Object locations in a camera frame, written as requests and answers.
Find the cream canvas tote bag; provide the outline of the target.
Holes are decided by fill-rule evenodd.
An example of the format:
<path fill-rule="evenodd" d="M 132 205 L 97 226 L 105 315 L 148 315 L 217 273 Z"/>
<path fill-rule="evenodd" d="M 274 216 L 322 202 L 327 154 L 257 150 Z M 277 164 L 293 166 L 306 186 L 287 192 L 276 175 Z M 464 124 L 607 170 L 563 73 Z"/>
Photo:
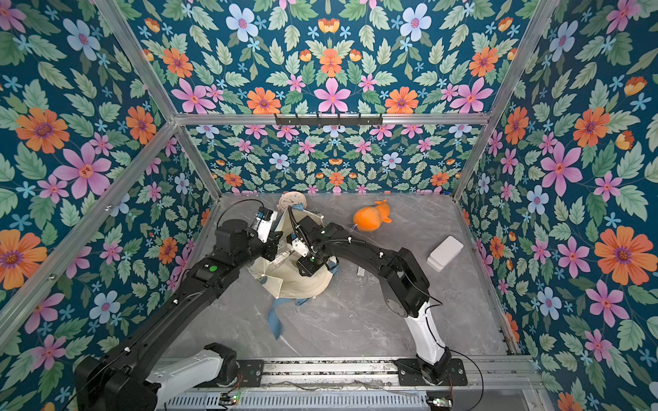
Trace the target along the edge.
<path fill-rule="evenodd" d="M 259 258 L 248 267 L 252 277 L 274 297 L 274 303 L 267 314 L 267 322 L 276 339 L 280 338 L 283 330 L 276 308 L 289 301 L 300 306 L 309 299 L 319 296 L 339 270 L 339 260 L 331 257 L 327 267 L 321 268 L 313 277 L 302 277 L 299 274 L 296 262 L 301 256 L 291 249 L 290 241 L 292 236 L 296 236 L 293 224 L 299 224 L 304 217 L 309 217 L 313 223 L 323 223 L 321 215 L 306 210 L 298 211 L 289 208 L 286 212 L 282 212 L 273 227 L 275 231 L 283 233 L 276 258 L 273 261 Z"/>

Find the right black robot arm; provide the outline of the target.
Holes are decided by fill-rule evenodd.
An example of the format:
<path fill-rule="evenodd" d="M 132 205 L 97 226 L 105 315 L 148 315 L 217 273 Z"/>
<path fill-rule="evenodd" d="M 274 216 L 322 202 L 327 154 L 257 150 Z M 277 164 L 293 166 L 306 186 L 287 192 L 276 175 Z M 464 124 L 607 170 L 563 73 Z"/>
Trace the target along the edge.
<path fill-rule="evenodd" d="M 339 224 L 323 225 L 299 210 L 287 211 L 292 234 L 291 246 L 301 258 L 296 268 L 302 277 L 313 277 L 332 261 L 344 260 L 378 279 L 382 296 L 391 311 L 404 319 L 416 346 L 417 370 L 430 385 L 438 385 L 447 375 L 452 353 L 435 325 L 429 281 L 414 254 L 381 248 L 348 231 Z"/>

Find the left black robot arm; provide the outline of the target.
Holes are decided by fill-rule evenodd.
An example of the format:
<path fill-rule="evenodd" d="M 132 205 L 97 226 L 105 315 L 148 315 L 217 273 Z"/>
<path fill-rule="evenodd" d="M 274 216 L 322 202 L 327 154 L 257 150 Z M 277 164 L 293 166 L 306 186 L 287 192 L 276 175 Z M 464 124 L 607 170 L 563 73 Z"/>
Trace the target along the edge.
<path fill-rule="evenodd" d="M 80 410 L 155 410 L 173 397 L 208 381 L 233 386 L 240 381 L 236 352 L 207 344 L 198 354 L 168 368 L 156 365 L 202 311 L 258 258 L 273 260 L 279 232 L 275 212 L 261 208 L 255 222 L 230 219 L 215 231 L 212 252 L 187 270 L 178 290 L 136 332 L 103 358 L 87 357 L 75 368 Z"/>

